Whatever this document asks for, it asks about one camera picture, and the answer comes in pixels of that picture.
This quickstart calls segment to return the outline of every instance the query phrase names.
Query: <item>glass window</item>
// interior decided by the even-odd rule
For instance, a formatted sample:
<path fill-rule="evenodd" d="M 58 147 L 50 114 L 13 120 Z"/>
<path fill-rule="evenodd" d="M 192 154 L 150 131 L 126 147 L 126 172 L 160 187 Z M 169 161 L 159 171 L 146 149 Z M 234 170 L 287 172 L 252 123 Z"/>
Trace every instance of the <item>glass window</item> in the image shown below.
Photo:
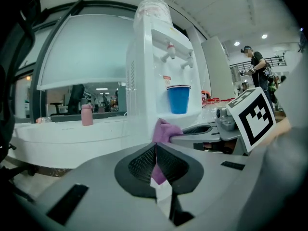
<path fill-rule="evenodd" d="M 38 54 L 40 52 L 40 49 L 42 48 L 47 36 L 51 32 L 52 28 L 48 27 L 45 29 L 42 29 L 40 31 L 35 32 L 35 43 L 32 47 L 31 51 L 27 55 L 27 57 L 24 59 L 23 63 L 20 65 L 19 69 L 23 68 L 24 66 L 27 66 L 29 64 L 35 63 L 38 58 Z"/>
<path fill-rule="evenodd" d="M 66 13 L 66 10 L 61 10 L 61 11 L 58 11 L 58 12 L 55 12 L 55 13 L 51 13 L 47 17 L 47 19 L 44 21 L 44 23 L 59 20 L 61 18 L 61 16 L 64 15 L 65 13 Z"/>
<path fill-rule="evenodd" d="M 15 116 L 30 118 L 30 85 L 32 75 L 28 75 L 16 82 L 15 89 Z"/>
<path fill-rule="evenodd" d="M 46 116 L 79 115 L 83 104 L 94 113 L 126 112 L 125 83 L 77 84 L 47 90 Z"/>
<path fill-rule="evenodd" d="M 128 18 L 135 17 L 135 11 L 100 6 L 85 7 L 80 11 L 79 14 L 110 14 L 116 16 L 124 16 Z"/>
<path fill-rule="evenodd" d="M 70 17 L 49 47 L 38 89 L 124 82 L 126 51 L 133 38 L 131 19 L 97 14 Z"/>

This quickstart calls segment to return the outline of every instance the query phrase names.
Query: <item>black t-shirt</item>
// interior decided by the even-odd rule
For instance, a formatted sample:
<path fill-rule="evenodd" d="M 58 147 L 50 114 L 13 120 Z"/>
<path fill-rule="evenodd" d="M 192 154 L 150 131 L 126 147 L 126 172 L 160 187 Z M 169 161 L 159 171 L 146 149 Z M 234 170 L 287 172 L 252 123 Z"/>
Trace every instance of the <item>black t-shirt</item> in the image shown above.
<path fill-rule="evenodd" d="M 256 51 L 253 55 L 253 57 L 251 58 L 251 65 L 253 65 L 254 67 L 257 66 L 259 64 L 259 61 L 263 58 L 263 56 L 261 55 L 260 52 Z M 267 78 L 266 76 L 263 74 L 263 70 L 264 68 L 261 68 L 259 70 L 257 70 L 253 75 L 252 75 L 252 80 L 254 81 L 254 85 L 255 87 L 259 87 L 261 86 L 263 87 L 263 84 L 265 84 L 267 82 Z"/>

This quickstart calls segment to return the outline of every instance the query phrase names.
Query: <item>water bottle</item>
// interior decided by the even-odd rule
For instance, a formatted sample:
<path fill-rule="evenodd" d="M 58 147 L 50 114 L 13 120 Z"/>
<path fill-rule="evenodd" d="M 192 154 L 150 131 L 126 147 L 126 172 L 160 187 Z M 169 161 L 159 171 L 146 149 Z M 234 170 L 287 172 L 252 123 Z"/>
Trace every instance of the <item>water bottle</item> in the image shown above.
<path fill-rule="evenodd" d="M 83 126 L 93 125 L 92 106 L 84 104 L 81 107 L 81 123 Z"/>

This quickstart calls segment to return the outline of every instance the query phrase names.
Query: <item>water dispenser tap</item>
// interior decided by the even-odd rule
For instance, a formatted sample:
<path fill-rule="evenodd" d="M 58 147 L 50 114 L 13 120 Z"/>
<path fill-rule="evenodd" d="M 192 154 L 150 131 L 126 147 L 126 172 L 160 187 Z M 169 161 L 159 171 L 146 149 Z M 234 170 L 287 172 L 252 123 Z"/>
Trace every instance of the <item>water dispenser tap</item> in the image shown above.
<path fill-rule="evenodd" d="M 167 42 L 167 53 L 163 55 L 160 59 L 162 60 L 162 62 L 165 63 L 168 57 L 171 57 L 171 59 L 175 58 L 175 47 L 174 44 L 171 42 Z"/>
<path fill-rule="evenodd" d="M 190 68 L 193 68 L 192 51 L 189 52 L 189 56 L 188 56 L 188 58 L 187 58 L 187 62 L 181 64 L 181 68 L 184 69 L 187 65 L 188 65 Z"/>

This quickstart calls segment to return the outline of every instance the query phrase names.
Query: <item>pink cloth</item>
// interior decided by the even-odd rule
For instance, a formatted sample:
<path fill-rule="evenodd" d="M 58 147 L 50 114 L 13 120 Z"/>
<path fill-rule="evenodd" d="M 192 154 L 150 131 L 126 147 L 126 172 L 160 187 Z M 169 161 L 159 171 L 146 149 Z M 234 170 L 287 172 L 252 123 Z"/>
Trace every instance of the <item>pink cloth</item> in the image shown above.
<path fill-rule="evenodd" d="M 159 118 L 155 125 L 152 142 L 170 142 L 171 137 L 182 134 L 183 131 L 178 126 L 167 123 L 165 120 Z"/>
<path fill-rule="evenodd" d="M 170 142 L 171 137 L 182 134 L 183 132 L 178 126 L 171 125 L 163 119 L 158 119 L 155 125 L 152 141 L 155 143 Z M 151 177 L 156 181 L 158 185 L 161 185 L 166 181 L 166 178 L 157 163 L 152 171 Z"/>

